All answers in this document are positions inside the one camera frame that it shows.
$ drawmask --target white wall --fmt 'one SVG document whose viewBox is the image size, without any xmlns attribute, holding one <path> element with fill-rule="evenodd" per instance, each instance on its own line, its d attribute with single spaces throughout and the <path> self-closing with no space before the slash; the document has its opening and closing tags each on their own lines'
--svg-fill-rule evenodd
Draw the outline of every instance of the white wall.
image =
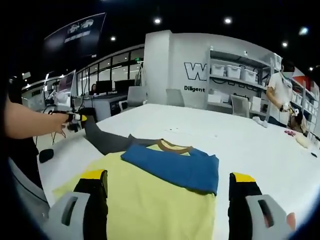
<svg viewBox="0 0 320 240">
<path fill-rule="evenodd" d="M 254 59 L 260 59 L 271 51 L 253 43 L 214 34 L 153 32 L 146 35 L 144 47 L 144 70 L 148 85 L 148 99 L 152 103 L 166 103 L 166 88 L 180 89 L 185 105 L 203 108 L 205 92 L 185 90 L 185 86 L 206 88 L 206 68 L 210 46 L 215 50 L 242 55 L 247 51 Z M 188 79 L 185 63 L 198 63 L 203 67 L 203 76 Z"/>
<path fill-rule="evenodd" d="M 159 31 L 145 36 L 144 79 L 148 102 L 166 104 L 166 89 L 169 79 L 169 56 L 171 31 Z"/>
</svg>

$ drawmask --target white table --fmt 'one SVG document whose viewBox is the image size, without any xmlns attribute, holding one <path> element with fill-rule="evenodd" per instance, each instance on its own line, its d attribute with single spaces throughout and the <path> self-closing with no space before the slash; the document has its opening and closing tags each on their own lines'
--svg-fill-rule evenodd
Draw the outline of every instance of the white table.
<svg viewBox="0 0 320 240">
<path fill-rule="evenodd" d="M 263 194 L 271 195 L 287 212 L 295 212 L 297 226 L 309 214 L 320 187 L 320 151 L 305 149 L 284 129 L 268 128 L 252 119 L 214 111 L 146 104 L 98 123 L 101 130 L 127 137 L 160 139 L 193 146 L 219 158 L 214 239 L 228 239 L 229 174 L 255 178 Z M 49 205 L 52 191 L 102 157 L 83 130 L 53 146 L 54 158 L 38 163 Z"/>
</svg>

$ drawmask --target face mask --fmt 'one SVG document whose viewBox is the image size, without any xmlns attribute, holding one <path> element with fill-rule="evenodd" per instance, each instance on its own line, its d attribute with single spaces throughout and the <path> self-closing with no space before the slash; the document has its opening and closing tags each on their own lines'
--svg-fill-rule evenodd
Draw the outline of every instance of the face mask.
<svg viewBox="0 0 320 240">
<path fill-rule="evenodd" d="M 294 75 L 294 73 L 292 71 L 285 71 L 282 74 L 287 79 L 292 79 L 292 76 Z"/>
</svg>

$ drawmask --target gray cloth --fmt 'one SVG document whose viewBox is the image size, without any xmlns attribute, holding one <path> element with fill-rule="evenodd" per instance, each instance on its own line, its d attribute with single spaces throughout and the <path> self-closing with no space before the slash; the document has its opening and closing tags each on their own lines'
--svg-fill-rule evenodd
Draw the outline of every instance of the gray cloth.
<svg viewBox="0 0 320 240">
<path fill-rule="evenodd" d="M 88 116 L 84 129 L 86 139 L 103 155 L 126 151 L 132 144 L 148 147 L 157 143 L 156 139 L 138 139 L 131 134 L 124 137 L 102 131 L 92 116 Z"/>
</svg>

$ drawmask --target ceiling light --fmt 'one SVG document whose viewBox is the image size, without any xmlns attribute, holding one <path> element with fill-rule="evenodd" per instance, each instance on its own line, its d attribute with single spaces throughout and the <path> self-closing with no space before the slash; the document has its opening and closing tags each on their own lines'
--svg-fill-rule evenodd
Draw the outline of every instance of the ceiling light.
<svg viewBox="0 0 320 240">
<path fill-rule="evenodd" d="M 160 24 L 161 23 L 161 19 L 159 17 L 154 19 L 154 23 L 155 24 Z"/>
<path fill-rule="evenodd" d="M 306 26 L 303 26 L 299 31 L 299 35 L 300 36 L 307 35 L 308 32 L 309 32 L 309 29 Z"/>
<path fill-rule="evenodd" d="M 225 24 L 231 24 L 231 23 L 232 23 L 231 17 L 226 17 L 226 18 L 224 19 L 224 23 L 225 23 Z"/>
</svg>

